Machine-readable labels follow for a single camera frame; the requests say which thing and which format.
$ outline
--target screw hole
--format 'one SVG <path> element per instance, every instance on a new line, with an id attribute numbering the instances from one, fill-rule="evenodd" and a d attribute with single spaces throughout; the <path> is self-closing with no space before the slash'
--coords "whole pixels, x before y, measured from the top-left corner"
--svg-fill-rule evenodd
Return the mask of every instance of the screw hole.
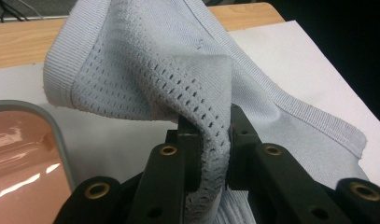
<path id="1" fill-rule="evenodd" d="M 374 189 L 369 188 L 368 186 L 365 186 L 360 183 L 352 183 L 350 185 L 350 189 L 353 193 L 357 194 L 360 198 L 368 200 L 368 201 L 379 201 L 380 195 L 378 192 L 376 192 Z"/>
<path id="2" fill-rule="evenodd" d="M 311 209 L 311 213 L 318 219 L 322 219 L 322 220 L 329 219 L 329 214 L 324 209 L 315 207 Z"/>
<path id="3" fill-rule="evenodd" d="M 265 148 L 265 152 L 271 156 L 280 156 L 282 154 L 282 150 L 275 147 L 267 147 Z"/>
<path id="4" fill-rule="evenodd" d="M 86 198 L 95 200 L 104 197 L 110 191 L 110 186 L 105 182 L 97 182 L 90 185 L 84 192 Z"/>
<path id="5" fill-rule="evenodd" d="M 169 146 L 169 147 L 163 147 L 160 150 L 160 153 L 163 156 L 171 156 L 171 155 L 174 155 L 176 152 L 177 152 L 177 148 L 171 147 L 171 146 Z"/>
<path id="6" fill-rule="evenodd" d="M 162 215 L 162 209 L 160 207 L 154 207 L 149 209 L 147 216 L 151 218 L 160 217 Z"/>

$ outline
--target mesh knit panel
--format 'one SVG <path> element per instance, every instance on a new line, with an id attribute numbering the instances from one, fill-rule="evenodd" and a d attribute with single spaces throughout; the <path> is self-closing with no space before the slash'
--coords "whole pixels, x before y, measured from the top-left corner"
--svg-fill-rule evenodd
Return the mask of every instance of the mesh knit panel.
<path id="1" fill-rule="evenodd" d="M 196 124 L 204 137 L 202 183 L 186 202 L 186 218 L 196 222 L 213 210 L 225 179 L 232 64 L 198 27 L 173 29 L 184 21 L 167 20 L 164 7 L 152 14 L 139 1 L 112 1 L 75 79 L 72 101 L 79 110 L 111 118 L 170 119 L 178 112 Z"/>

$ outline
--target knit garment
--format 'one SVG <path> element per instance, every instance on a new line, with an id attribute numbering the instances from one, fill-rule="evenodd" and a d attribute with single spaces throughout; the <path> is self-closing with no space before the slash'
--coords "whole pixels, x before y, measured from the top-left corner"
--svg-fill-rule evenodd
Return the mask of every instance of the knit garment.
<path id="1" fill-rule="evenodd" d="M 366 178 L 358 165 L 365 136 L 279 89 L 202 0 L 79 0 L 48 53 L 44 89 L 53 105 L 101 116 L 179 114 L 192 122 L 204 151 L 201 186 L 186 197 L 187 223 L 255 222 L 246 192 L 221 187 L 231 103 L 263 142 L 286 147 L 315 180 L 334 188 L 344 177 Z"/>

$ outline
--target wooden table edge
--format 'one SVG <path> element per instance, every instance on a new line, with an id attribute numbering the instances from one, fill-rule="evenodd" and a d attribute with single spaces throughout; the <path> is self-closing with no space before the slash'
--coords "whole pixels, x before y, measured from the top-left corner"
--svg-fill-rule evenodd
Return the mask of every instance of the wooden table edge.
<path id="1" fill-rule="evenodd" d="M 284 22 L 268 3 L 210 7 L 227 31 Z M 44 62 L 65 19 L 0 24 L 0 68 Z"/>

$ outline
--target ribbed knit cuff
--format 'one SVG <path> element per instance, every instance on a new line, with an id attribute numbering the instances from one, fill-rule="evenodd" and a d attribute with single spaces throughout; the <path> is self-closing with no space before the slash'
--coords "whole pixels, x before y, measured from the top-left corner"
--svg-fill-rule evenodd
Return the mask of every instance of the ribbed knit cuff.
<path id="1" fill-rule="evenodd" d="M 53 105 L 74 108 L 71 88 L 106 19 L 109 0 L 78 1 L 44 65 L 44 90 Z"/>

